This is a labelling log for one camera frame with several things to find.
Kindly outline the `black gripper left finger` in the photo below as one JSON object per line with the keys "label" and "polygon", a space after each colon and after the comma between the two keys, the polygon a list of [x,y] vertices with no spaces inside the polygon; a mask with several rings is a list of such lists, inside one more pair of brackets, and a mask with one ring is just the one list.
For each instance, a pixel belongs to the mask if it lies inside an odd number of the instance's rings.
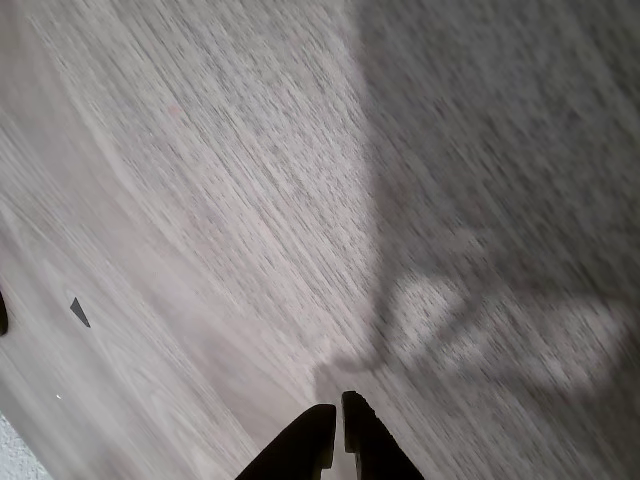
{"label": "black gripper left finger", "polygon": [[333,462],[337,409],[316,404],[284,428],[237,480],[320,479]]}

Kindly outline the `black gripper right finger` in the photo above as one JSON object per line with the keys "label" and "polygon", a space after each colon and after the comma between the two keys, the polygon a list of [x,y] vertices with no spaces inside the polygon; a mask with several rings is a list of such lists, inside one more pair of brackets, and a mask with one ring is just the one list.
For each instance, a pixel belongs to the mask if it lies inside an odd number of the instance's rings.
{"label": "black gripper right finger", "polygon": [[354,455],[358,479],[423,479],[361,394],[345,391],[341,404],[345,451]]}

